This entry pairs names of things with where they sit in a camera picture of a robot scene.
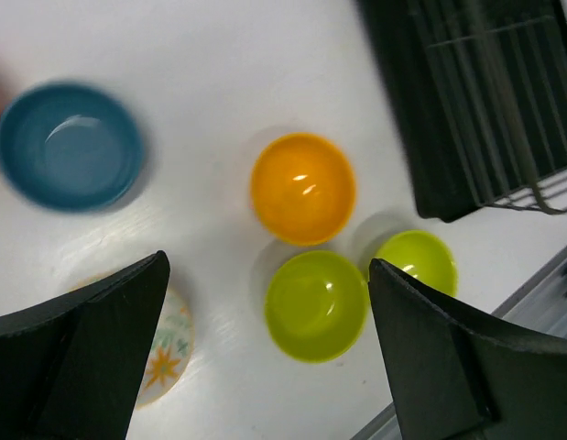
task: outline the blue bowl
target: blue bowl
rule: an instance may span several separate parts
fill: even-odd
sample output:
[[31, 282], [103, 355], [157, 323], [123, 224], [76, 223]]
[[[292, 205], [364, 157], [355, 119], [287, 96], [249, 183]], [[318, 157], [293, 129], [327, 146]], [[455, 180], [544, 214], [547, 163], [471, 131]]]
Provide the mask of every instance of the blue bowl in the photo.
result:
[[144, 155], [127, 111], [86, 85], [39, 86], [0, 118], [2, 172], [28, 199], [52, 209], [111, 204], [133, 184]]

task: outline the wire rack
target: wire rack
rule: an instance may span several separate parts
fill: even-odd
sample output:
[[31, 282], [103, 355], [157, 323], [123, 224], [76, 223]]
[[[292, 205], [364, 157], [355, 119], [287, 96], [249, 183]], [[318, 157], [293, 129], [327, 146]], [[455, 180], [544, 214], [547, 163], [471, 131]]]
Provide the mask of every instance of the wire rack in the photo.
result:
[[567, 27], [559, 7], [409, 0], [477, 206], [567, 212]]

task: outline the lime green cup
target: lime green cup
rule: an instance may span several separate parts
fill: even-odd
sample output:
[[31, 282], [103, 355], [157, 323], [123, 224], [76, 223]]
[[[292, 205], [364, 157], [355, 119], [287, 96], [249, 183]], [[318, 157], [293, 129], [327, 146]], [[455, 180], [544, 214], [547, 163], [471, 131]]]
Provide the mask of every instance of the lime green cup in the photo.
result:
[[381, 246], [376, 259], [384, 259], [438, 292], [455, 296], [458, 274], [448, 247], [429, 232], [396, 234]]
[[355, 265], [331, 251], [313, 250], [279, 268], [267, 291], [265, 317], [283, 352], [304, 362], [325, 362], [360, 336], [368, 304]]

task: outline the white tabletop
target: white tabletop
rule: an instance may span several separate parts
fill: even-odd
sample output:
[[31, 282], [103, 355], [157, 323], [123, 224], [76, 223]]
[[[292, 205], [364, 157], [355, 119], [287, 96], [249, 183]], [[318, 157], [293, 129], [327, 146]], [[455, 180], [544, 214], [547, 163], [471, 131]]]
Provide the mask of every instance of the white tabletop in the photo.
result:
[[391, 401], [372, 316], [349, 352], [321, 365], [286, 357], [268, 338], [262, 291], [299, 250], [261, 228], [247, 186], [278, 135], [325, 135], [353, 163], [358, 204], [331, 248], [360, 262], [388, 231], [428, 229], [457, 259], [458, 297], [482, 310], [567, 244], [567, 215], [417, 217], [382, 82], [346, 0], [0, 0], [0, 89], [13, 96], [57, 78], [124, 101], [147, 135], [148, 166], [127, 198], [97, 214], [38, 208], [0, 176], [0, 315], [166, 250], [195, 348], [175, 388], [135, 411], [129, 439], [346, 439]]

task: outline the bowl rim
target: bowl rim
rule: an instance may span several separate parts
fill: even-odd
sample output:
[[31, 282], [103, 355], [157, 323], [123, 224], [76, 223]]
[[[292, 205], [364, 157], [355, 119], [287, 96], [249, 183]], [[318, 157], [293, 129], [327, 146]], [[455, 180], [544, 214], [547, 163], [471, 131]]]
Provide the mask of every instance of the bowl rim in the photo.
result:
[[[104, 100], [106, 100], [110, 105], [116, 107], [117, 111], [123, 116], [123, 118], [128, 123], [128, 125], [130, 125], [131, 130], [133, 130], [134, 133], [136, 134], [136, 142], [133, 144], [133, 149], [136, 152], [135, 169], [132, 172], [132, 175], [126, 180], [122, 189], [117, 193], [115, 193], [113, 197], [109, 197], [105, 200], [102, 199], [98, 203], [90, 203], [79, 207], [68, 206], [64, 203], [53, 203], [52, 201], [48, 201], [40, 197], [35, 197], [35, 195], [29, 193], [27, 191], [27, 186], [20, 184], [18, 179], [14, 176], [13, 172], [10, 170], [8, 161], [5, 160], [4, 158], [5, 142], [3, 140], [3, 136], [4, 136], [3, 131], [6, 122], [8, 121], [9, 117], [14, 112], [14, 110], [16, 110], [19, 106], [23, 105], [25, 101], [28, 100], [30, 97], [34, 96], [35, 94], [43, 93], [45, 91], [57, 90], [57, 89], [80, 90], [104, 98]], [[96, 85], [92, 85], [88, 82], [79, 82], [74, 80], [59, 80], [59, 81], [41, 83], [19, 94], [6, 106], [4, 112], [0, 115], [0, 171], [5, 175], [8, 182], [19, 193], [24, 195], [28, 200], [34, 202], [35, 204], [38, 204], [39, 206], [53, 209], [55, 211], [66, 212], [66, 213], [90, 212], [105, 208], [115, 203], [118, 199], [120, 199], [123, 195], [125, 195], [135, 183], [136, 178], [138, 177], [138, 175], [140, 174], [143, 168], [144, 157], [145, 157], [145, 141], [143, 139], [140, 130], [138, 129], [136, 120], [132, 117], [130, 112], [123, 106], [123, 104], [118, 99], [107, 93], [104, 89]]]
[[334, 154], [336, 154], [340, 157], [340, 159], [342, 160], [346, 169], [348, 170], [348, 177], [349, 177], [349, 180], [350, 180], [350, 183], [351, 183], [351, 186], [352, 186], [350, 203], [348, 205], [348, 209], [346, 209], [346, 213], [344, 214], [342, 220], [340, 222], [338, 222], [338, 225], [327, 236], [320, 238], [320, 239], [317, 239], [317, 240], [294, 240], [294, 239], [289, 239], [289, 237], [284, 236], [284, 235], [280, 234], [279, 232], [273, 231], [271, 228], [269, 228], [267, 226], [263, 217], [257, 211], [257, 209], [255, 208], [255, 209], [253, 209], [253, 211], [255, 212], [255, 215], [258, 218], [261, 225], [267, 231], [269, 231], [271, 234], [273, 234], [275, 237], [277, 237], [279, 240], [284, 241], [285, 243], [289, 243], [289, 244], [294, 245], [294, 246], [317, 246], [317, 245], [321, 245], [322, 243], [325, 243], [327, 241], [330, 241], [331, 239], [336, 237], [344, 229], [344, 227], [348, 224], [350, 217], [352, 217], [354, 207], [356, 206], [356, 199], [357, 199], [357, 194], [358, 194], [358, 184], [357, 184], [356, 176], [354, 175], [354, 170], [353, 170], [352, 164], [350, 163], [350, 160], [348, 160], [348, 157], [344, 154], [344, 152], [339, 147], [337, 147], [333, 142], [331, 142], [331, 140], [328, 139], [327, 137], [324, 137], [324, 136], [321, 136], [321, 135], [316, 135], [315, 133], [310, 133], [310, 132], [306, 132], [306, 131], [298, 131], [298, 132], [295, 132], [295, 133], [288, 133], [287, 135], [283, 135], [281, 137], [277, 137], [276, 139], [272, 140], [265, 148], [263, 148], [263, 150], [260, 152], [260, 154], [256, 157], [255, 163], [253, 164], [253, 169], [251, 171], [251, 178], [250, 178], [251, 203], [252, 203], [252, 206], [256, 206], [256, 202], [255, 202], [255, 200], [256, 200], [256, 197], [255, 197], [256, 166], [258, 165], [259, 162], [261, 162], [263, 160], [263, 158], [277, 144], [283, 143], [283, 142], [285, 142], [289, 139], [293, 139], [293, 138], [309, 138], [309, 139], [317, 140], [319, 143], [321, 143], [326, 148], [333, 151]]
[[[320, 255], [326, 255], [326, 256], [329, 256], [329, 257], [333, 257], [335, 259], [340, 260], [342, 263], [344, 263], [345, 266], [355, 275], [355, 277], [361, 281], [360, 282], [361, 289], [359, 289], [359, 294], [361, 294], [363, 296], [363, 299], [364, 299], [363, 316], [360, 319], [358, 330], [356, 332], [354, 332], [354, 336], [350, 339], [350, 342], [348, 344], [346, 344], [345, 346], [343, 346], [342, 348], [340, 348], [339, 350], [334, 351], [330, 356], [317, 357], [317, 358], [316, 357], [298, 356], [297, 354], [290, 352], [287, 349], [285, 349], [278, 342], [278, 340], [273, 336], [273, 334], [271, 332], [271, 325], [269, 324], [270, 321], [267, 318], [268, 297], [269, 297], [269, 294], [270, 294], [270, 292], [273, 288], [274, 280], [277, 277], [277, 274], [281, 271], [281, 269], [283, 269], [286, 265], [292, 263], [293, 261], [295, 261], [297, 259], [305, 258], [306, 255], [314, 255], [314, 254], [320, 254]], [[288, 355], [290, 358], [294, 358], [294, 359], [299, 360], [301, 362], [306, 362], [306, 363], [310, 363], [310, 364], [321, 364], [323, 362], [328, 362], [328, 361], [331, 361], [331, 360], [338, 358], [339, 356], [343, 355], [350, 348], [353, 347], [353, 345], [355, 344], [355, 342], [358, 340], [358, 338], [361, 336], [361, 334], [363, 333], [363, 331], [365, 329], [366, 317], [368, 315], [367, 309], [369, 308], [368, 307], [369, 304], [370, 304], [370, 301], [369, 301], [368, 288], [367, 288], [367, 284], [366, 284], [366, 281], [365, 281], [365, 277], [363, 277], [362, 272], [356, 267], [356, 265], [353, 264], [353, 262], [350, 261], [348, 258], [346, 258], [343, 255], [340, 255], [339, 253], [334, 252], [332, 250], [314, 249], [314, 250], [308, 250], [306, 252], [300, 252], [299, 254], [297, 254], [297, 255], [291, 257], [290, 259], [288, 259], [287, 261], [285, 261], [285, 263], [283, 263], [277, 269], [277, 271], [275, 272], [275, 274], [271, 278], [271, 281], [270, 281], [268, 288], [267, 288], [267, 293], [265, 294], [264, 319], [265, 319], [265, 324], [267, 326], [267, 330], [268, 330], [269, 336], [271, 338], [271, 341], [273, 341], [273, 343], [278, 347], [279, 350], [281, 350], [283, 353]]]
[[444, 255], [448, 258], [448, 260], [450, 261], [450, 264], [452, 265], [452, 273], [453, 273], [453, 285], [454, 285], [454, 289], [452, 294], [450, 293], [445, 293], [448, 296], [452, 296], [453, 298], [456, 296], [456, 293], [458, 292], [458, 267], [456, 266], [456, 260], [454, 259], [454, 254], [452, 253], [452, 250], [448, 247], [448, 245], [446, 245], [446, 243], [444, 243], [444, 241], [439, 238], [438, 236], [436, 236], [435, 234], [429, 232], [429, 231], [425, 231], [423, 229], [408, 229], [406, 231], [402, 231], [399, 232], [397, 234], [395, 234], [394, 236], [390, 236], [387, 241], [385, 241], [375, 252], [375, 255], [373, 256], [373, 258], [378, 259], [378, 255], [383, 251], [383, 249], [388, 246], [389, 243], [393, 242], [393, 241], [397, 241], [403, 237], [407, 237], [407, 236], [422, 236], [422, 237], [426, 237], [429, 238], [431, 241], [433, 241], [434, 243], [437, 243], [439, 245], [439, 248], [441, 251], [444, 252]]

